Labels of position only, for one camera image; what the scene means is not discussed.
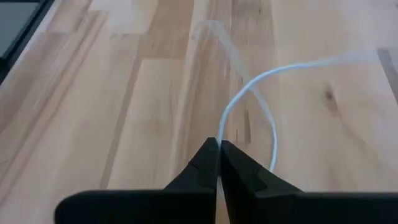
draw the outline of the butcher block countertop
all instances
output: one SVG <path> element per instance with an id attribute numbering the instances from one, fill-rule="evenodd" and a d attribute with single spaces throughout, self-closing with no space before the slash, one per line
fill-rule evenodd
<path id="1" fill-rule="evenodd" d="M 0 86 L 0 223 L 52 223 L 82 190 L 165 187 L 245 84 L 207 20 L 252 78 L 374 52 L 257 87 L 280 178 L 305 191 L 398 191 L 398 1 L 56 0 Z M 269 166 L 272 132 L 252 93 L 224 139 Z"/>

